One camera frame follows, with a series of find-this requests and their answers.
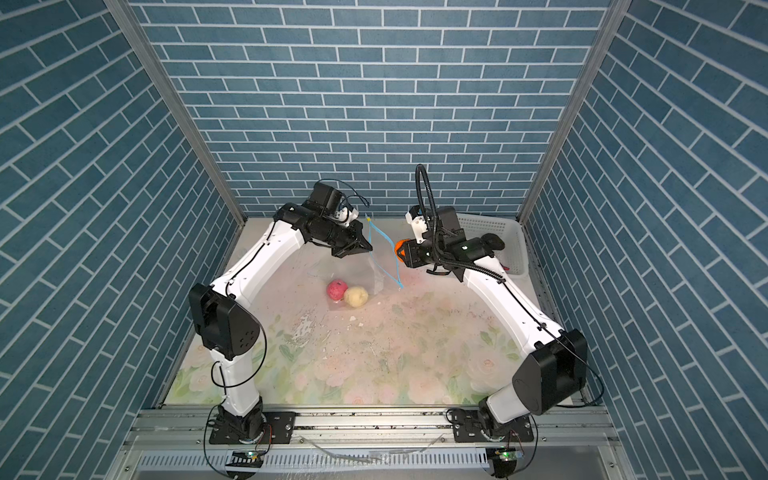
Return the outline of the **orange toy fruit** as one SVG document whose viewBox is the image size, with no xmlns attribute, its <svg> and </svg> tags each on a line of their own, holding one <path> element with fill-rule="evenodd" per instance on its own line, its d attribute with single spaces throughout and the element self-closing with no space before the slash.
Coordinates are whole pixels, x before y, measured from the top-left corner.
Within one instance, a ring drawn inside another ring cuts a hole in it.
<svg viewBox="0 0 768 480">
<path fill-rule="evenodd" d="M 403 240 L 400 240 L 400 241 L 398 241 L 398 242 L 395 244 L 395 249 L 394 249 L 394 251 L 395 251 L 395 255 L 396 255 L 396 257 L 397 257 L 397 258 L 398 258 L 398 259 L 399 259 L 401 262 L 405 262 L 405 257 L 406 257 L 405 246 L 406 246 L 406 243 L 407 243 L 407 242 L 408 242 L 408 240 L 407 240 L 407 239 L 403 239 Z"/>
</svg>

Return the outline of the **clear zip top bag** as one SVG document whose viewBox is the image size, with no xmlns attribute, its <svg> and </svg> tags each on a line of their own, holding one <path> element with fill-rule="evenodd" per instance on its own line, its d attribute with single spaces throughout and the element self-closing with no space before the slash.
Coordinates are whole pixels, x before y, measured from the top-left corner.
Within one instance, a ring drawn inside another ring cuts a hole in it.
<svg viewBox="0 0 768 480">
<path fill-rule="evenodd" d="M 349 255 L 335 263 L 327 285 L 338 279 L 345 281 L 348 288 L 362 286 L 369 293 L 369 302 L 373 298 L 403 289 L 404 283 L 400 272 L 401 263 L 394 251 L 396 242 L 392 237 L 371 217 L 366 217 L 363 222 L 363 234 L 373 246 L 373 251 Z M 343 299 L 338 302 L 329 300 L 351 308 Z"/>
</svg>

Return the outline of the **pink toy fruit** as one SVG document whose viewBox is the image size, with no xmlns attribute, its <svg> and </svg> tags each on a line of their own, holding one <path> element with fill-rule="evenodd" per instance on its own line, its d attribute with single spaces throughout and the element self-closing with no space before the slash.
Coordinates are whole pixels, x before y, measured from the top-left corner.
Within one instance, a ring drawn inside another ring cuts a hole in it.
<svg viewBox="0 0 768 480">
<path fill-rule="evenodd" d="M 334 302 L 341 301 L 348 289 L 348 285 L 343 280 L 333 280 L 326 287 L 326 294 Z"/>
</svg>

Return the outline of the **cream toy bun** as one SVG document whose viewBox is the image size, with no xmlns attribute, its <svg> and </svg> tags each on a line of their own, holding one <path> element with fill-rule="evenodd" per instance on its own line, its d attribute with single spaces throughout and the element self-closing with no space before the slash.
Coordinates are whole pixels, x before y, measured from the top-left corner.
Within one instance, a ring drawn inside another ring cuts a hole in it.
<svg viewBox="0 0 768 480">
<path fill-rule="evenodd" d="M 369 300 L 369 293 L 362 286 L 349 287 L 343 295 L 343 301 L 351 308 L 360 308 Z"/>
</svg>

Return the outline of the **dark toy avocado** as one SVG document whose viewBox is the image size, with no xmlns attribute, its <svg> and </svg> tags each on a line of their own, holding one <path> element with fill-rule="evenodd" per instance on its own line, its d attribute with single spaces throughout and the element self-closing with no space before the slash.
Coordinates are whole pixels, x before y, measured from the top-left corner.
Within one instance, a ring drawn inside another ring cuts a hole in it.
<svg viewBox="0 0 768 480">
<path fill-rule="evenodd" d="M 505 242 L 494 233 L 483 234 L 481 240 L 485 247 L 490 251 L 502 251 L 506 247 Z"/>
</svg>

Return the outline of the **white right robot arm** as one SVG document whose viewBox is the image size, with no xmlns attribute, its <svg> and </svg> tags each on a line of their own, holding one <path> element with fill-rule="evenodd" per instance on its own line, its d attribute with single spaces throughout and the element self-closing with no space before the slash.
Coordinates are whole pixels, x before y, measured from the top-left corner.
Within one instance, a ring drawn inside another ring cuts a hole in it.
<svg viewBox="0 0 768 480">
<path fill-rule="evenodd" d="M 499 438 L 512 423 L 541 415 L 581 390 L 587 382 L 584 335 L 566 331 L 540 310 L 509 278 L 481 238 L 439 252 L 429 241 L 403 240 L 395 254 L 409 268 L 430 265 L 430 274 L 452 274 L 483 300 L 518 344 L 522 364 L 511 383 L 479 403 L 484 432 Z"/>
</svg>

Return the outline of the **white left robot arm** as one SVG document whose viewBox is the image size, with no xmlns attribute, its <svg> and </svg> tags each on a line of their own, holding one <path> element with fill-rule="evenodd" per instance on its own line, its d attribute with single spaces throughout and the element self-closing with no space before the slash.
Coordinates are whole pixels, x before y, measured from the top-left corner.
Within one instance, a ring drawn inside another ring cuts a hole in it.
<svg viewBox="0 0 768 480">
<path fill-rule="evenodd" d="M 369 253 L 359 212 L 344 207 L 326 213 L 305 203 L 287 203 L 265 233 L 225 273 L 189 292 L 196 334 L 210 352 L 212 381 L 223 390 L 226 419 L 258 423 L 263 402 L 254 383 L 253 347 L 266 338 L 266 328 L 252 313 L 258 294 L 278 268 L 305 245 L 326 247 L 336 258 Z"/>
</svg>

